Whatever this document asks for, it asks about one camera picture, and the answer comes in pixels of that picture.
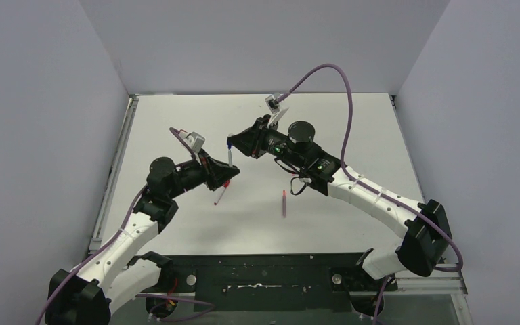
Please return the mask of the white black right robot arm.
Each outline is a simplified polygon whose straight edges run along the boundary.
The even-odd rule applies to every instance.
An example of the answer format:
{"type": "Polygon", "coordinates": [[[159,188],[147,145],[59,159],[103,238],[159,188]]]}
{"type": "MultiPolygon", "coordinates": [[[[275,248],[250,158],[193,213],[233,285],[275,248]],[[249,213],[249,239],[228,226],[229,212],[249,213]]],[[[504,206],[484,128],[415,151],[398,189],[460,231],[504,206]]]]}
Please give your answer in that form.
{"type": "Polygon", "coordinates": [[[314,142],[316,130],[307,121],[294,122],[283,134],[269,120],[268,115],[258,118],[248,129],[229,136],[228,144],[254,159],[271,154],[307,179],[308,187],[358,208],[393,231],[399,243],[385,250],[371,248],[358,262],[371,278],[403,270],[427,277],[436,270],[452,238],[441,204],[399,196],[351,167],[342,167],[339,158],[314,142]]]}

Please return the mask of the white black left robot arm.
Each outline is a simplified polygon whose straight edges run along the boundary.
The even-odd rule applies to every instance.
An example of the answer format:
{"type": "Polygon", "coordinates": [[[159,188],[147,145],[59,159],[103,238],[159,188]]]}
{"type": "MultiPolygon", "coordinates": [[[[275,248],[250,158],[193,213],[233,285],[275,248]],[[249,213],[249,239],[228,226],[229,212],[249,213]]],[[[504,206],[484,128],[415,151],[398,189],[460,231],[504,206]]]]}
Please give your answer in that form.
{"type": "Polygon", "coordinates": [[[171,222],[178,210],[176,197],[201,185],[215,191],[239,173],[237,166],[211,158],[205,150],[179,165],[169,157],[153,160],[146,184],[116,233],[69,272],[60,269],[51,278],[36,323],[108,324],[116,310],[144,289],[168,289],[173,281],[169,259],[137,252],[171,222]]]}

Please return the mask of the white red marker pen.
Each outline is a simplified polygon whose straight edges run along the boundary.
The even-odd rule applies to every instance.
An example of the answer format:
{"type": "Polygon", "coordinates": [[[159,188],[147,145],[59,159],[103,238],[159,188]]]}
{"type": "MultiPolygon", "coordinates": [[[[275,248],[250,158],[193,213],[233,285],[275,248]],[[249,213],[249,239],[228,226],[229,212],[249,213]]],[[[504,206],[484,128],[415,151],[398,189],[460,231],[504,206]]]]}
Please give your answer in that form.
{"type": "Polygon", "coordinates": [[[225,191],[226,191],[226,190],[227,190],[226,187],[222,187],[222,188],[219,190],[219,193],[218,193],[218,195],[217,195],[217,197],[216,197],[216,200],[215,200],[214,203],[213,203],[215,206],[218,205],[218,204],[220,203],[220,201],[221,201],[221,199],[223,198],[223,195],[225,194],[225,191]]]}

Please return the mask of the white blue marker pen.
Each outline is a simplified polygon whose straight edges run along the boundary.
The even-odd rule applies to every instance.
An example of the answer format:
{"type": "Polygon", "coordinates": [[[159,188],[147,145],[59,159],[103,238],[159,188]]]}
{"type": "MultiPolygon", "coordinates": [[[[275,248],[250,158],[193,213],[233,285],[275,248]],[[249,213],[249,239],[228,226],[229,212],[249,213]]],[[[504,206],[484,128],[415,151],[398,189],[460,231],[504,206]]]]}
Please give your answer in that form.
{"type": "Polygon", "coordinates": [[[227,151],[227,157],[228,157],[228,158],[227,158],[227,159],[228,159],[228,165],[229,165],[230,167],[233,167],[234,165],[233,165],[233,158],[232,158],[232,151],[231,151],[231,149],[228,149],[228,151],[227,151]]]}

